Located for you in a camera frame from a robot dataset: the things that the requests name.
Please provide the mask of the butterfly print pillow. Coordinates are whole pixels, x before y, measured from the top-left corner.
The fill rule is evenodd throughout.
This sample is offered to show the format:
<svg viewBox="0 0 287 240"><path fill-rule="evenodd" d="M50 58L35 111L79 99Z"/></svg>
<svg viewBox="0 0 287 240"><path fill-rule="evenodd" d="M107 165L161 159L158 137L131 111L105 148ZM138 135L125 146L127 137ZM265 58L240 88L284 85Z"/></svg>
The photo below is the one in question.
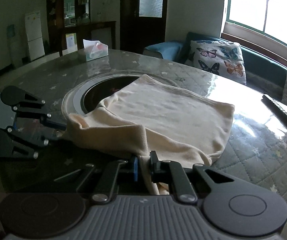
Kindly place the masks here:
<svg viewBox="0 0 287 240"><path fill-rule="evenodd" d="M191 41L185 64L246 85L246 71L239 43Z"/></svg>

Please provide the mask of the cream knit garment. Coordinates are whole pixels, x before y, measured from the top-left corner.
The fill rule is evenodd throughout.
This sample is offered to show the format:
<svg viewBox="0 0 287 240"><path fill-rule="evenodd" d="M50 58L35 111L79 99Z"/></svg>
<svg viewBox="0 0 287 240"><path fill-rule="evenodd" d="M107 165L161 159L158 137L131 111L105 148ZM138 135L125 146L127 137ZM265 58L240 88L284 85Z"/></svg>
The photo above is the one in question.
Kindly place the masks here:
<svg viewBox="0 0 287 240"><path fill-rule="evenodd" d="M230 136L235 107L142 75L103 99L86 115L69 114L64 139L82 148L127 151L138 156L151 194L165 191L151 181L149 153L191 168L212 165Z"/></svg>

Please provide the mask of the round black induction cooktop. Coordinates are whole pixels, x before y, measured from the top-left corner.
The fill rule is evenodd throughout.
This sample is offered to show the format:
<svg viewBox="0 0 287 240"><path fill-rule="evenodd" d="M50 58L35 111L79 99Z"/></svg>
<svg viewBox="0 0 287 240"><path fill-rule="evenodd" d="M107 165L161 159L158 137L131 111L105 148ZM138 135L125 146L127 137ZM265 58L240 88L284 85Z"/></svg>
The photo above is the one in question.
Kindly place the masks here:
<svg viewBox="0 0 287 240"><path fill-rule="evenodd" d="M75 111L81 115L93 111L102 99L113 95L139 77L140 75L117 74L86 81L73 96Z"/></svg>

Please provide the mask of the white refrigerator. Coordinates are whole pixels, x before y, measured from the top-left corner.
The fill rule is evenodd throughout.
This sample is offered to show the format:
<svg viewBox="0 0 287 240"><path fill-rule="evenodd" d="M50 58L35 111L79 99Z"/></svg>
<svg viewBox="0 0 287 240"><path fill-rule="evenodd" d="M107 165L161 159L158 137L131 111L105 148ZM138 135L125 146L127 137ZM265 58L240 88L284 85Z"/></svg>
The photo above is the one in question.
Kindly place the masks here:
<svg viewBox="0 0 287 240"><path fill-rule="evenodd" d="M45 55L41 28L40 11L25 15L25 31L28 41L30 61L34 61Z"/></svg>

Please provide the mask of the dark door with glass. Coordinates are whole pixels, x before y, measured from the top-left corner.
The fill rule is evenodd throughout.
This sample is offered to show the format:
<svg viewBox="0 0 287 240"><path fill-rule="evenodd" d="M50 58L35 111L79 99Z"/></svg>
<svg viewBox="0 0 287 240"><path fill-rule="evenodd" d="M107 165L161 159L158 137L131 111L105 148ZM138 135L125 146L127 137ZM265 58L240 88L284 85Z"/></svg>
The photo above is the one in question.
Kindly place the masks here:
<svg viewBox="0 0 287 240"><path fill-rule="evenodd" d="M120 49L142 53L165 41L168 0L120 0Z"/></svg>

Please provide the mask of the black remote control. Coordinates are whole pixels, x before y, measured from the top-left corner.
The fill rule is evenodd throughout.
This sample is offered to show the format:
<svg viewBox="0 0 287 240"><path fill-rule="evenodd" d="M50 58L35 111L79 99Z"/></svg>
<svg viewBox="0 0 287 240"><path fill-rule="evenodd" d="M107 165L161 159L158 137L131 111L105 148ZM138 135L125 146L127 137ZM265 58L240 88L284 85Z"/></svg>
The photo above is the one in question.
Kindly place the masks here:
<svg viewBox="0 0 287 240"><path fill-rule="evenodd" d="M262 102L274 113L278 120L287 128L287 112L268 94L262 95Z"/></svg>

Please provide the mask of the dark wooden cabinet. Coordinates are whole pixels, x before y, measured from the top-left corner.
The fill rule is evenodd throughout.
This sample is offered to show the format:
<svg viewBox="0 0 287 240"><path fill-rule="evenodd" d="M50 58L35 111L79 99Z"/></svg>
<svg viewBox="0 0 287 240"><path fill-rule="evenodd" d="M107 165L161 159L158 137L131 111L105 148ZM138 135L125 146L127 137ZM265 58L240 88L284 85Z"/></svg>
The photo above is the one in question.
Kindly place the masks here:
<svg viewBox="0 0 287 240"><path fill-rule="evenodd" d="M92 40L93 31L110 29L110 48L116 49L116 22L91 20L91 0L46 0L49 51L58 52L68 49L66 36L74 34L77 49L82 49L83 39Z"/></svg>

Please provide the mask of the teal corner sofa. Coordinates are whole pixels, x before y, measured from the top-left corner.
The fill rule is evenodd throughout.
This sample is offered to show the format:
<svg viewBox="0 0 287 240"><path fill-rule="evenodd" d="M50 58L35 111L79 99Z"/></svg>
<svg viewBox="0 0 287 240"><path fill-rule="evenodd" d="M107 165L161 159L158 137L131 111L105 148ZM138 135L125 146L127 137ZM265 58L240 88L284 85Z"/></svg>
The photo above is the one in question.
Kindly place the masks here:
<svg viewBox="0 0 287 240"><path fill-rule="evenodd" d="M184 41L150 45L143 53L225 77L287 105L287 67L238 42L189 32Z"/></svg>

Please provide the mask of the tissue box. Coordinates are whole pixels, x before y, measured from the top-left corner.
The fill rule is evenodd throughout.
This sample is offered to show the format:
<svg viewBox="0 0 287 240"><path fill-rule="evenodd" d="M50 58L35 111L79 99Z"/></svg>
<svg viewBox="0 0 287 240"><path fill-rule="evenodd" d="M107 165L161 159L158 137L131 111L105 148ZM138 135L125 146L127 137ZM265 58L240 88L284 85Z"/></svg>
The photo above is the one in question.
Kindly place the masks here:
<svg viewBox="0 0 287 240"><path fill-rule="evenodd" d="M100 41L83 40L84 48L78 50L79 59L88 62L109 55L108 46Z"/></svg>

